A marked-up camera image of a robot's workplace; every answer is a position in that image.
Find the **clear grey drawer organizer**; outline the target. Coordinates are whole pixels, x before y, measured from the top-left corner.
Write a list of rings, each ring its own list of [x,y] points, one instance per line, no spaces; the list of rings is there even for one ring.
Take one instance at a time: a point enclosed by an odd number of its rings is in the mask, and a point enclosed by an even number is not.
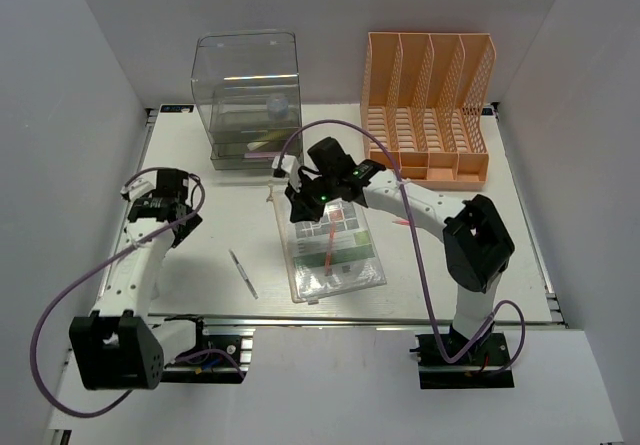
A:
[[[217,170],[269,169],[273,159],[249,160],[249,152],[300,155],[302,126],[300,77],[295,34],[285,30],[212,33],[196,45],[191,91],[211,145]],[[289,100],[285,120],[268,117],[266,100],[284,94]],[[267,135],[280,140],[255,151],[249,142]]]

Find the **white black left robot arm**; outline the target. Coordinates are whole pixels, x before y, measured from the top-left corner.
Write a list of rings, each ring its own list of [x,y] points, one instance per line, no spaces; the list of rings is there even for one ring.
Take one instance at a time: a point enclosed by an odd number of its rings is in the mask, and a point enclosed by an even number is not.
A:
[[[72,350],[88,390],[154,389],[166,365],[182,356],[199,364],[211,352],[211,339],[192,316],[148,321],[157,280],[168,251],[201,223],[188,204],[190,176],[179,169],[158,170],[149,183],[136,179],[123,190],[129,212],[119,258],[91,312],[69,327]]]

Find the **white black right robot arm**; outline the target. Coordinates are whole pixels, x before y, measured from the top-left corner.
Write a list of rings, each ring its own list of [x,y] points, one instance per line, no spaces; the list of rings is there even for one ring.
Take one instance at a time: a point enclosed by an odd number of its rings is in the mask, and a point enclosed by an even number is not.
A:
[[[341,199],[405,219],[439,239],[447,271],[458,286],[449,344],[459,361],[477,362],[488,350],[497,285],[515,251],[493,201],[481,194],[451,198],[400,181],[379,162],[356,163],[332,137],[312,146],[309,155],[312,169],[291,155],[272,164],[274,175],[288,180],[291,222],[317,222],[329,202]]]

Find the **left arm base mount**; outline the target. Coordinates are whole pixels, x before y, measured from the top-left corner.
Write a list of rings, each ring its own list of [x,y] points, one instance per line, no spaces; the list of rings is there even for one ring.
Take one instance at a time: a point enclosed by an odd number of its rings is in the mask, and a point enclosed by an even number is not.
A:
[[[165,366],[161,382],[239,385],[248,373],[252,348],[253,329],[206,326],[194,348]]]

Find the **clear paper clip tub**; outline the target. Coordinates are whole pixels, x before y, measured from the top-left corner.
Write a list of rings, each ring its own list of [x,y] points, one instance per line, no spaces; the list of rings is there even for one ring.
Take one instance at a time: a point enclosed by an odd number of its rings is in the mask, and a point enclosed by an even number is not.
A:
[[[270,95],[266,100],[266,106],[271,120],[285,120],[289,115],[289,100],[284,94]]]

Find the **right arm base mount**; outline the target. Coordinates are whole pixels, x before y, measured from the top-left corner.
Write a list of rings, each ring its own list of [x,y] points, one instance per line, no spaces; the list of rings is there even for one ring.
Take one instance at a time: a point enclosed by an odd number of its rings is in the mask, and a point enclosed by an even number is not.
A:
[[[503,333],[492,333],[472,353],[455,364],[444,361],[433,335],[416,336],[409,353],[417,360],[422,390],[511,389],[515,387],[511,369],[499,370],[510,360]]]

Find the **purple highlighter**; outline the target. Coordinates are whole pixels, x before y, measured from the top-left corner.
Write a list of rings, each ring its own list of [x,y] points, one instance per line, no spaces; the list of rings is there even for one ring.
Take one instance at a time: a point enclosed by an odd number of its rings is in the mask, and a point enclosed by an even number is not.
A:
[[[279,152],[249,152],[244,154],[244,159],[249,160],[266,160],[273,159],[278,156]]]

